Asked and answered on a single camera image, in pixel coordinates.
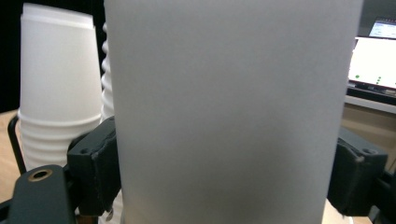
white cylinder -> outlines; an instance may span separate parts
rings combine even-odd
[[[27,170],[66,165],[69,144],[99,124],[101,105],[92,16],[24,4],[18,115]]]
[[[125,222],[320,223],[361,0],[105,6]]]

computer monitor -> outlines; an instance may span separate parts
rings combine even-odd
[[[373,89],[396,90],[395,52],[396,39],[356,37],[349,81],[365,84]]]
[[[369,36],[396,38],[396,20],[390,18],[376,18]]]

cup rim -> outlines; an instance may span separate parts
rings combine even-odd
[[[101,113],[92,116],[87,119],[80,119],[80,120],[73,120],[73,121],[48,121],[42,119],[32,119],[28,116],[22,114],[21,109],[18,110],[18,117],[20,120],[26,123],[30,123],[33,125],[42,125],[42,126],[49,126],[49,127],[72,127],[72,126],[80,126],[85,125],[88,123],[94,123],[101,118]]]
[[[42,6],[32,3],[23,4],[21,20],[42,21],[80,28],[93,28],[91,15],[63,8]]]
[[[70,134],[59,134],[59,135],[44,135],[45,137],[41,137],[40,134],[36,134],[34,132],[28,131],[28,130],[24,130],[24,129],[20,129],[21,132],[21,136],[22,138],[28,138],[28,139],[35,139],[35,140],[46,140],[46,141],[66,141],[69,140],[70,142],[79,137],[79,135],[76,135],[75,133],[70,133]]]

dark background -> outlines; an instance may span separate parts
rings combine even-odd
[[[0,113],[17,109],[20,103],[20,16],[22,2],[61,7],[93,15],[96,26],[99,62],[106,34],[102,31],[105,21],[104,0],[2,0],[0,1]],[[367,36],[376,17],[396,19],[396,0],[365,0],[361,13],[358,35]]]

table surface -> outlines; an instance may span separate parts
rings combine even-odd
[[[7,134],[8,123],[16,114],[17,111],[0,114],[0,202],[12,197],[15,181],[20,175]],[[339,224],[332,222],[333,217],[339,216],[333,208],[326,207],[326,218],[322,224]],[[367,217],[353,217],[353,220],[355,224],[371,224]]]

